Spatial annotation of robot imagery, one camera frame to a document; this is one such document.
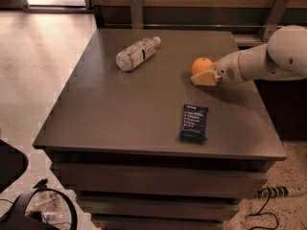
table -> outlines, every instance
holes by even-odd
[[[129,73],[117,53],[156,54]],[[196,58],[237,51],[229,32],[99,29],[35,139],[60,182],[106,229],[223,229],[285,150],[252,81],[196,87]],[[208,107],[207,141],[182,142],[183,106]]]

headphones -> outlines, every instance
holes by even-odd
[[[20,195],[13,203],[10,210],[0,219],[0,230],[59,230],[56,226],[41,221],[35,217],[35,214],[26,216],[26,209],[32,197],[36,193],[51,191],[59,194],[67,203],[71,215],[70,230],[77,229],[77,212],[69,199],[69,197],[62,192],[47,187],[40,187],[31,189]]]

speckled floor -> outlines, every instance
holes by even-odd
[[[51,162],[32,142],[90,37],[96,30],[91,14],[30,14],[0,11],[0,138],[25,152],[27,171],[0,198],[15,200],[41,178],[62,189],[50,172]],[[307,189],[307,141],[284,141],[288,159],[269,170],[268,186]],[[74,198],[73,192],[66,192]],[[272,217],[246,218],[265,199],[244,199],[239,214],[224,223],[225,230],[245,230],[256,225],[273,227]],[[281,230],[307,229],[307,195],[272,199],[264,212],[279,218]],[[0,201],[0,216],[10,207]],[[78,229],[95,229],[90,215],[77,205]]]

white bottle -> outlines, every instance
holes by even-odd
[[[133,70],[140,63],[154,55],[160,42],[161,39],[158,36],[153,39],[145,37],[137,41],[116,56],[118,67],[124,72]]]

orange ball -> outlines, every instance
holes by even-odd
[[[198,73],[201,73],[212,66],[213,63],[210,58],[199,57],[192,64],[192,75],[197,75]]]

